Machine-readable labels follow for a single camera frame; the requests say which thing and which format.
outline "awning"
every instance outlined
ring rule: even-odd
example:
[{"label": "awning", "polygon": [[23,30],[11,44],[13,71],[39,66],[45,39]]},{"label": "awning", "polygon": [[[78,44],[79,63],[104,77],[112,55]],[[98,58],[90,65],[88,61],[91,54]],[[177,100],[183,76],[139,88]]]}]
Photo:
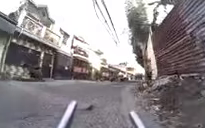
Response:
[{"label": "awning", "polygon": [[89,60],[86,57],[83,57],[83,56],[80,56],[80,55],[77,55],[77,54],[74,54],[73,57],[89,63]]},{"label": "awning", "polygon": [[13,34],[15,32],[16,25],[12,24],[8,20],[5,20],[0,16],[0,30],[5,31],[9,34]]}]

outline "street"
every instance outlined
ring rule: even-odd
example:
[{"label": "street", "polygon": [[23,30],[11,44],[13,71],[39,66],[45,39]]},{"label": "street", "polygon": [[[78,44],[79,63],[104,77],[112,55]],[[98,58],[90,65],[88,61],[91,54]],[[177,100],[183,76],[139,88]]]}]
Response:
[{"label": "street", "polygon": [[0,128],[55,128],[71,100],[78,102],[72,128],[129,128],[126,87],[134,84],[0,81]]}]

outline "tree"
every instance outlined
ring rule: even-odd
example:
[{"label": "tree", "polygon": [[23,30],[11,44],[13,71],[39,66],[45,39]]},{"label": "tree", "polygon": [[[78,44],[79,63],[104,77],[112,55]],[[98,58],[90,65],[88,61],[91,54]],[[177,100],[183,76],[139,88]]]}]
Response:
[{"label": "tree", "polygon": [[136,3],[137,5],[134,6],[131,0],[127,0],[126,15],[133,52],[136,54],[137,62],[143,66],[143,47],[146,47],[150,25],[147,20],[144,4],[141,0],[137,0]]},{"label": "tree", "polygon": [[157,17],[159,15],[158,8],[160,6],[164,6],[165,12],[166,12],[166,6],[167,5],[176,5],[178,2],[179,2],[179,0],[159,0],[159,1],[155,1],[155,2],[152,2],[152,3],[148,4],[148,5],[157,4],[156,7],[153,9],[153,21],[151,23],[153,31],[156,29],[156,27],[158,27],[158,24],[156,24]]}]

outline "corrugated metal wall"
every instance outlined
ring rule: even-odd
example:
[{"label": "corrugated metal wall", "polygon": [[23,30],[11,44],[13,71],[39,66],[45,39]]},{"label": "corrugated metal wall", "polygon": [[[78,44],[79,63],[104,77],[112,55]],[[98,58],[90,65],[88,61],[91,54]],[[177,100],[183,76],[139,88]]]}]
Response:
[{"label": "corrugated metal wall", "polygon": [[158,75],[205,72],[205,0],[182,0],[153,33]]}]

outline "gate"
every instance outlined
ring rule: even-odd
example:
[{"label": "gate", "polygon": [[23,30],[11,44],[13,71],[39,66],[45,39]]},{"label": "gate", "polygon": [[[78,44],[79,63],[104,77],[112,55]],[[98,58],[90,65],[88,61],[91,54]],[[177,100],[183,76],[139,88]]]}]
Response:
[{"label": "gate", "polygon": [[42,64],[42,74],[44,78],[51,77],[51,68],[52,68],[52,55],[44,53],[43,64]]}]

